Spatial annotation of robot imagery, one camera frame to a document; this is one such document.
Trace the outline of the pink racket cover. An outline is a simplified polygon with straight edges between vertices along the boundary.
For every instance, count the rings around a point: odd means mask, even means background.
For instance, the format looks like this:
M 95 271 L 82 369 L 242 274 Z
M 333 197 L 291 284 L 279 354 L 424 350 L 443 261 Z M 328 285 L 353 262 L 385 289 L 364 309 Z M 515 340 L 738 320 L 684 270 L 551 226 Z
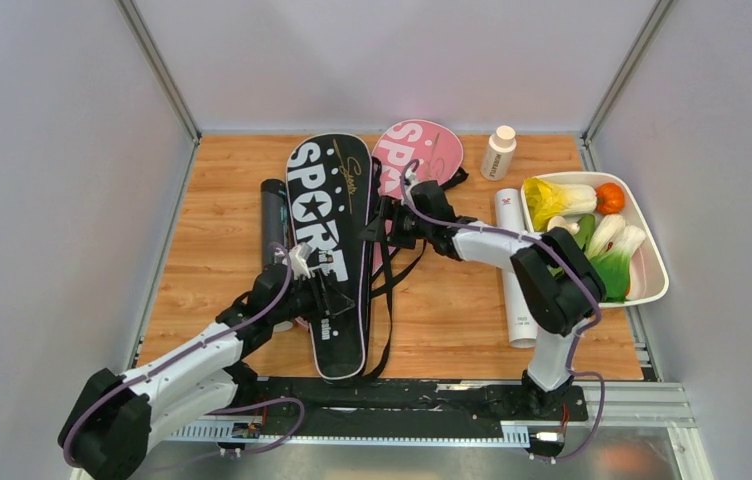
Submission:
M 447 185 L 460 173 L 464 158 L 463 145 L 455 133 L 438 123 L 421 119 L 394 124 L 368 149 L 381 165 L 379 198 L 382 195 L 399 197 L 401 169 L 411 160 L 419 161 L 418 174 L 422 179 Z M 382 263 L 381 254 L 374 252 L 373 272 Z

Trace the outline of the black racket cover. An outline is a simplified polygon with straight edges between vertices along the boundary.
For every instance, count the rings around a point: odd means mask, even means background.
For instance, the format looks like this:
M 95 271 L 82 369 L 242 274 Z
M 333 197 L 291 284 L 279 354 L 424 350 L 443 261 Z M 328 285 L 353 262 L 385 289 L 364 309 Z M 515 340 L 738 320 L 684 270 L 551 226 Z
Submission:
M 306 316 L 318 374 L 327 382 L 376 380 L 390 349 L 367 367 L 374 245 L 361 234 L 379 201 L 381 165 L 360 137 L 323 133 L 290 154 L 284 182 L 293 240 L 308 245 L 307 260 L 331 307 Z

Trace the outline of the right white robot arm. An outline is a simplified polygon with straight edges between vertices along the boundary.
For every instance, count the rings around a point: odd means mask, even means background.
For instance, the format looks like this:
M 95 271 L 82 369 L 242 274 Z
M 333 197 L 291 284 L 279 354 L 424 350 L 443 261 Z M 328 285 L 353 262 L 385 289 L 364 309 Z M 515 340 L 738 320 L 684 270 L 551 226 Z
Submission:
M 380 197 L 361 239 L 405 249 L 425 240 L 442 256 L 510 274 L 539 328 L 522 402 L 536 418 L 551 416 L 563 402 L 560 388 L 575 376 L 577 335 L 601 318 L 604 281 L 565 229 L 530 233 L 459 216 L 441 185 L 417 179 L 418 165 L 412 161 L 401 173 L 400 198 Z

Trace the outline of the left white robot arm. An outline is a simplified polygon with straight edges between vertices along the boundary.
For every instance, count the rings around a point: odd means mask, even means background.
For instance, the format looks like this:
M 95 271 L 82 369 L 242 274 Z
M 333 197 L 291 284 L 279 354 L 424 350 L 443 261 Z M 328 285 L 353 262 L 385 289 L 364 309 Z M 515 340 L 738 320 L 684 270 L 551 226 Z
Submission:
M 233 372 L 277 324 L 319 324 L 359 306 L 367 281 L 348 283 L 342 250 L 274 249 L 276 262 L 195 337 L 139 367 L 103 368 L 86 380 L 57 439 L 68 465 L 95 479 L 129 478 L 154 447 L 198 417 L 254 408 L 257 386 Z

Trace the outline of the white shuttlecock tube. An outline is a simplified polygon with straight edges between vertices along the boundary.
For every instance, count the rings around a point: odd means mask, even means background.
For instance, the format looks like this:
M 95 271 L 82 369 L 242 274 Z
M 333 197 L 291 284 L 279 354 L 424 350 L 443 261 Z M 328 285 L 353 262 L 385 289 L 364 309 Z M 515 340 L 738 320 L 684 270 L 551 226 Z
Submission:
M 496 225 L 511 231 L 525 229 L 516 189 L 499 190 L 494 197 Z M 538 326 L 532 318 L 514 273 L 501 274 L 509 345 L 530 349 L 536 344 Z

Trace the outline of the black shuttlecock tube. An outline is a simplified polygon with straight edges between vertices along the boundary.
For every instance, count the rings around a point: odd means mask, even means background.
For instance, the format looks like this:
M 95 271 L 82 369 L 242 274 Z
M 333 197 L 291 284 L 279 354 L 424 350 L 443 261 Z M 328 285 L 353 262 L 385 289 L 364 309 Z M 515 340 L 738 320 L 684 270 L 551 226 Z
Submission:
M 286 250 L 291 248 L 289 207 L 286 184 L 281 179 L 265 179 L 260 185 L 261 210 L 261 263 L 280 273 L 284 280 L 286 271 L 284 256 L 273 248 L 279 244 Z

